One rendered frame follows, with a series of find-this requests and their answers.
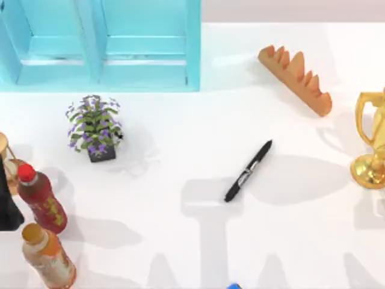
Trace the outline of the black marker pen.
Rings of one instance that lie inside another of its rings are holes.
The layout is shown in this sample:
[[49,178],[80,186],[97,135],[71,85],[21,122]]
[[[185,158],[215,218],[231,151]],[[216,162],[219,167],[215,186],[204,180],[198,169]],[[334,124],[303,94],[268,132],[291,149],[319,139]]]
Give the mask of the black marker pen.
[[265,155],[271,149],[273,144],[272,140],[267,141],[257,152],[257,154],[252,158],[252,160],[247,164],[245,169],[237,177],[236,181],[229,188],[228,192],[224,197],[225,202],[231,202],[236,195],[240,192],[242,186],[247,182],[248,178],[253,174],[255,168],[263,160]]

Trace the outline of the purple flower plant pot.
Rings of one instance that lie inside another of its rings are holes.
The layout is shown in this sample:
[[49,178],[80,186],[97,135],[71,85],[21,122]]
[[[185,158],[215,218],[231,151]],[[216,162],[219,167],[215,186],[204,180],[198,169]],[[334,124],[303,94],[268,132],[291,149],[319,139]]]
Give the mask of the purple flower plant pot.
[[115,120],[120,104],[114,98],[104,101],[87,95],[78,105],[68,106],[65,116],[71,124],[67,132],[69,147],[86,151],[92,163],[116,159],[116,147],[123,140],[122,124]]

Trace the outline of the light blue rack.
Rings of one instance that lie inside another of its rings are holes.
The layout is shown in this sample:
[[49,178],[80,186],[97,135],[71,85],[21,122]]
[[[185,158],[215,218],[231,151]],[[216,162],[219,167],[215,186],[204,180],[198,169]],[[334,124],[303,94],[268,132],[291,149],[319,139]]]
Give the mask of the light blue rack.
[[0,92],[200,88],[202,0],[0,0]]

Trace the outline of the orange jagged bread loaf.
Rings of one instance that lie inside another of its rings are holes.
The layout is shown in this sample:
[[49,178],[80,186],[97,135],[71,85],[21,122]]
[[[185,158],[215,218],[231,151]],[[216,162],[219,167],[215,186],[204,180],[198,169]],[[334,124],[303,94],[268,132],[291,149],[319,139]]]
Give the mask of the orange jagged bread loaf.
[[318,116],[329,114],[332,109],[331,96],[321,91],[317,74],[311,70],[305,71],[303,52],[299,51],[290,57],[284,46],[276,49],[270,45],[260,50],[258,60]]

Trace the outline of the red bottle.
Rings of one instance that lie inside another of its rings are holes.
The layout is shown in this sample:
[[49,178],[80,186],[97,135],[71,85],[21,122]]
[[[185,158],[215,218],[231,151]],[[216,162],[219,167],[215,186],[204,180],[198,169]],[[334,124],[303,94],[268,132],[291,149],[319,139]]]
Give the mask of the red bottle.
[[27,163],[19,166],[17,177],[17,192],[32,210],[34,220],[55,234],[63,232],[67,214],[55,197],[49,178]]

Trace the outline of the gold trophy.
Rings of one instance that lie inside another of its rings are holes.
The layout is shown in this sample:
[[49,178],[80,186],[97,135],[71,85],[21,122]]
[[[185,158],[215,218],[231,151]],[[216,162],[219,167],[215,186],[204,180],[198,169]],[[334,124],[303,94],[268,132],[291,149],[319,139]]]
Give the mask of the gold trophy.
[[[376,108],[371,137],[363,130],[363,110],[368,102]],[[351,175],[364,188],[385,188],[385,89],[382,92],[362,92],[356,103],[355,118],[357,132],[372,148],[372,153],[361,155],[351,163]]]

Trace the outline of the wooden hourglass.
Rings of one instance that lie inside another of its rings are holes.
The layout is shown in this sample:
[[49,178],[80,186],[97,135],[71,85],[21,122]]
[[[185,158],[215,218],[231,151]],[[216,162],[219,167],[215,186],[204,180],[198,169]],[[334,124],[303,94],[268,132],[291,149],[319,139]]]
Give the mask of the wooden hourglass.
[[0,132],[0,154],[3,161],[3,166],[5,169],[5,175],[7,178],[7,184],[10,189],[10,193],[13,196],[18,195],[17,187],[19,184],[19,179],[17,176],[17,170],[20,165],[24,164],[23,160],[16,158],[14,152],[8,143],[8,138],[5,134]]

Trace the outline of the orange bottle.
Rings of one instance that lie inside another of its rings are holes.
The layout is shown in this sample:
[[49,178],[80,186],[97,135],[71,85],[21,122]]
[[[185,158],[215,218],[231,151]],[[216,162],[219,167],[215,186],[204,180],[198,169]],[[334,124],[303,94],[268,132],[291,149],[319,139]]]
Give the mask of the orange bottle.
[[66,254],[57,235],[36,223],[22,230],[22,253],[40,275],[48,289],[71,289],[76,267]]

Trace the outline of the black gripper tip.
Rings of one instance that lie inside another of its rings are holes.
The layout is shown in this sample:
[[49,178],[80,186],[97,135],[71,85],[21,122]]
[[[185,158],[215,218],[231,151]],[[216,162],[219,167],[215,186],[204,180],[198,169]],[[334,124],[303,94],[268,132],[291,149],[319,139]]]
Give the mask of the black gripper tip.
[[0,232],[16,231],[24,223],[23,214],[14,203],[0,157]]

